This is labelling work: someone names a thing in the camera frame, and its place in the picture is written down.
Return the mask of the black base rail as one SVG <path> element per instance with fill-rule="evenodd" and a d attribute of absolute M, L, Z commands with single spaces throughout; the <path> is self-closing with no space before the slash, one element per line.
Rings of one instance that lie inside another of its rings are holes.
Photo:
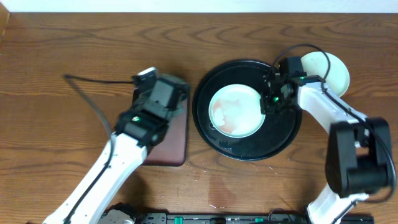
<path fill-rule="evenodd" d="M 259 223 L 308 223 L 299 215 L 272 214 L 269 218 L 256 215 L 170 215 L 166 213 L 146 213 L 124 218 L 120 211 L 109 212 L 99 223 L 138 223 L 138 224 L 259 224 Z"/>

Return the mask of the mint green plate top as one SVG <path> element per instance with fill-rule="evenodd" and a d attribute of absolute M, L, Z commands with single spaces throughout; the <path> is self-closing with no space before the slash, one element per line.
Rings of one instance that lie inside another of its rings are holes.
<path fill-rule="evenodd" d="M 326 53 L 331 63 L 326 84 L 336 96 L 343 96 L 349 87 L 350 76 L 346 65 L 336 56 Z M 301 58 L 307 75 L 319 75 L 324 78 L 328 68 L 326 57 L 321 52 L 311 52 Z"/>

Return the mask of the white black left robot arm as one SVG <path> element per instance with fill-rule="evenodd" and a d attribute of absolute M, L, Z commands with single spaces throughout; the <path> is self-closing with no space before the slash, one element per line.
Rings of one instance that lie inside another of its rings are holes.
<path fill-rule="evenodd" d="M 160 144 L 169 123 L 189 94 L 189 85 L 173 76 L 136 75 L 133 83 L 140 99 L 121 113 L 114 129 L 103 112 L 66 74 L 65 81 L 92 107 L 108 135 L 103 152 L 72 194 L 50 214 L 45 223 L 98 223 L 126 179 Z"/>

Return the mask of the black rectangular tray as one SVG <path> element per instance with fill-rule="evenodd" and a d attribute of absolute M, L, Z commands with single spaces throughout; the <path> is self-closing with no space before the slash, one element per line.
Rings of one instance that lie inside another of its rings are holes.
<path fill-rule="evenodd" d="M 142 126 L 144 121 L 139 116 L 135 121 L 131 121 L 126 126 L 128 135 L 136 138 L 139 145 L 147 148 L 147 157 L 143 164 L 145 166 L 180 166 L 185 161 L 187 145 L 189 95 L 186 94 L 178 102 L 178 110 L 174 113 L 169 122 L 169 128 L 162 142 L 153 146 L 149 140 L 144 140 L 147 132 Z"/>

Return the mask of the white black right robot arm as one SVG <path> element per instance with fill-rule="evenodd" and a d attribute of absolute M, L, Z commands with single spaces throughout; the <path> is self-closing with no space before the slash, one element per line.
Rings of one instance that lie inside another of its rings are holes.
<path fill-rule="evenodd" d="M 328 133 L 327 185 L 306 207 L 308 223 L 340 223 L 358 202 L 384 187 L 393 192 L 397 173 L 392 159 L 389 125 L 368 118 L 336 96 L 318 75 L 307 75 L 300 57 L 277 57 L 265 75 L 263 114 L 297 108 L 307 111 Z"/>

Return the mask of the mint green plate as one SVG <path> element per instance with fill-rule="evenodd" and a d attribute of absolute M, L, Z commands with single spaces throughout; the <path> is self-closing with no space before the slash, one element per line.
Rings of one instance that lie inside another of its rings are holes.
<path fill-rule="evenodd" d="M 326 84 L 336 96 L 343 96 L 349 87 L 350 76 L 346 65 L 336 56 L 326 53 L 331 63 Z M 307 75 L 319 75 L 324 78 L 328 68 L 326 57 L 321 52 L 311 52 L 301 58 Z"/>
<path fill-rule="evenodd" d="M 266 118 L 261 113 L 260 99 L 260 94 L 250 86 L 224 86 L 210 100 L 210 121 L 217 131 L 229 138 L 248 137 L 261 128 Z"/>

